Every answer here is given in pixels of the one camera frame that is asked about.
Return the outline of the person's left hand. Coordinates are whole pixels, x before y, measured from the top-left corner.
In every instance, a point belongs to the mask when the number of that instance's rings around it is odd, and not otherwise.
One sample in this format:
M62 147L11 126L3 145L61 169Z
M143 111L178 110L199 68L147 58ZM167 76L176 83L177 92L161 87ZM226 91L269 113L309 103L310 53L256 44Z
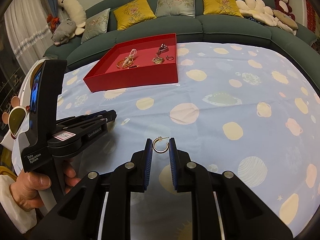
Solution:
M76 176L76 171L69 161L64 161L62 168L66 184L65 192L68 193L80 178ZM44 206L39 191L50 188L51 184L50 178L45 174L21 171L16 181L9 186L9 190L16 204L22 210L29 212Z

